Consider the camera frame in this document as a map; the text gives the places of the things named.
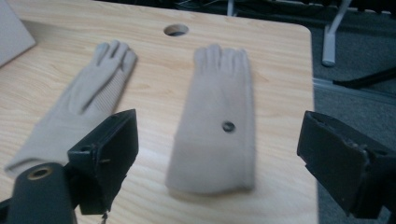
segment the tabletop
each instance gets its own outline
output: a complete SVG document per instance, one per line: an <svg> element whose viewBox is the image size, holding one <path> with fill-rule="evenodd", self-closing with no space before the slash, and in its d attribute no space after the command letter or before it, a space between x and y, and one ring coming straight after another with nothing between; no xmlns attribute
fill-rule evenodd
<svg viewBox="0 0 396 224"><path fill-rule="evenodd" d="M306 28L93 1L8 2L37 44L0 67L2 168L88 64L96 45L118 39L138 56L117 111L136 109L139 154L107 223L318 222L316 181L296 155L304 112L313 107L311 37ZM166 34L180 27L188 32ZM220 196L175 196L164 180L193 73L193 53L215 43L245 49L250 59L256 188ZM14 180L2 170L0 181L3 201L10 197ZM100 222L100 216L76 212L78 223Z"/></svg>

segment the beige glove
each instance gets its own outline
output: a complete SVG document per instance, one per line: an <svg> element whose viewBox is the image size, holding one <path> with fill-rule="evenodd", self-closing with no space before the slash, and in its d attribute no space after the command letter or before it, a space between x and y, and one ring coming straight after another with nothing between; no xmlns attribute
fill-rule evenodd
<svg viewBox="0 0 396 224"><path fill-rule="evenodd" d="M97 46L92 61L81 70L55 106L5 167L9 176L45 162L68 163L67 151L111 115L136 55L125 43Z"/></svg>
<svg viewBox="0 0 396 224"><path fill-rule="evenodd" d="M211 45L196 50L194 60L165 184L204 194L252 189L255 126L247 53Z"/></svg>

